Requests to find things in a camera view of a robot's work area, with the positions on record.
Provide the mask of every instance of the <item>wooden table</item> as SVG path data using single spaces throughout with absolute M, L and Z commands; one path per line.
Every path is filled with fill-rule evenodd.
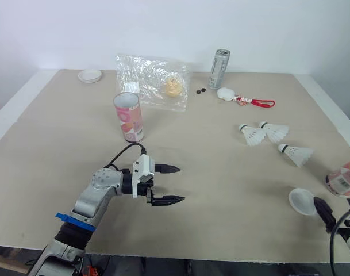
M 1 246 L 43 248 L 61 225 L 56 212 L 68 213 L 91 175 L 127 145 L 112 105 L 116 73 L 105 71 L 92 84 L 77 75 L 74 70 L 39 72 L 0 111 Z M 323 222 L 294 211 L 288 194 L 302 187 L 327 200 L 336 217 L 348 210 L 346 200 L 323 182 L 350 160 L 350 121 L 306 75 L 226 75 L 225 87 L 246 97 L 275 99 L 272 109 L 225 102 L 210 89 L 196 94 L 207 76 L 194 74 L 186 112 L 142 108 L 148 154 L 182 169 L 156 175 L 155 192 L 186 199 L 152 207 L 145 198 L 114 198 L 87 251 L 328 262 Z M 246 146 L 238 125 L 260 121 L 288 124 L 284 143 L 314 148 L 307 165 L 294 166 L 268 139 Z M 131 148 L 117 165 L 131 167 L 138 154 Z M 340 237 L 336 261 L 350 262 Z

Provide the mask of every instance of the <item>white bowl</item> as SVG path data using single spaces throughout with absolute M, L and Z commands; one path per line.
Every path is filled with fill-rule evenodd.
M 289 201 L 292 208 L 305 216 L 312 216 L 317 213 L 314 205 L 314 195 L 308 190 L 296 188 L 289 194 Z
M 93 83 L 101 79 L 102 72 L 95 69 L 83 70 L 78 74 L 78 78 L 84 83 Z

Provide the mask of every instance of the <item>badminton shuttlecock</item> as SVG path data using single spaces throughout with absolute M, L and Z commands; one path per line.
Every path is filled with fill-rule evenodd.
M 289 132 L 288 125 L 273 125 L 267 122 L 261 122 L 259 127 L 263 128 L 272 143 L 278 143 L 281 141 Z
M 286 144 L 280 144 L 278 150 L 285 153 L 298 167 L 303 166 L 314 151 L 311 148 L 297 148 Z
M 246 143 L 250 146 L 260 144 L 266 136 L 266 132 L 263 129 L 253 128 L 248 125 L 240 125 L 239 130 L 244 134 Z

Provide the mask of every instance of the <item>pink can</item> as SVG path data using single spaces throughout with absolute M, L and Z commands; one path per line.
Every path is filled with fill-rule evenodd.
M 137 94 L 120 93 L 113 100 L 122 133 L 128 142 L 139 142 L 144 138 L 143 120 Z

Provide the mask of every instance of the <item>clear plastic bag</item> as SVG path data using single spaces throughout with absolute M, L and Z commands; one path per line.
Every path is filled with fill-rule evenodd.
M 185 62 L 117 55 L 117 91 L 139 93 L 140 105 L 185 111 L 191 71 Z

